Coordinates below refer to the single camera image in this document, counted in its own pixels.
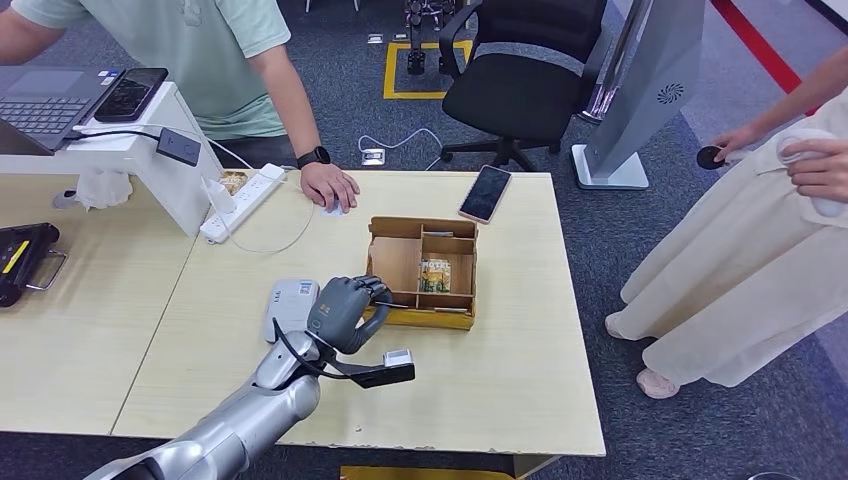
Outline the person's left hand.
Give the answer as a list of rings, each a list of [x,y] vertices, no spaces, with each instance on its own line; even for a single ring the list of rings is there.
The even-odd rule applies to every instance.
[[[788,145],[782,153],[817,153],[821,158],[794,162],[788,175],[797,192],[806,197],[847,202],[847,141],[809,139]]]
[[[347,213],[358,205],[359,185],[333,164],[310,163],[302,167],[300,187],[314,204],[327,211],[339,206],[343,213]]]

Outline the person's right hand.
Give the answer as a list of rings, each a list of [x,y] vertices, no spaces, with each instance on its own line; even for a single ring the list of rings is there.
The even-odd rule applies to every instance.
[[[720,148],[714,161],[716,163],[723,162],[730,153],[742,150],[746,146],[758,142],[762,136],[762,130],[753,124],[744,125],[720,134],[713,140],[713,144]]]

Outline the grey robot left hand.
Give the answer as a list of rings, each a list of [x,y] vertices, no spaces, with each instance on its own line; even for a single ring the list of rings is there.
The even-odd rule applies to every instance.
[[[307,332],[342,354],[355,354],[383,326],[392,302],[378,276],[334,277],[310,310]]]

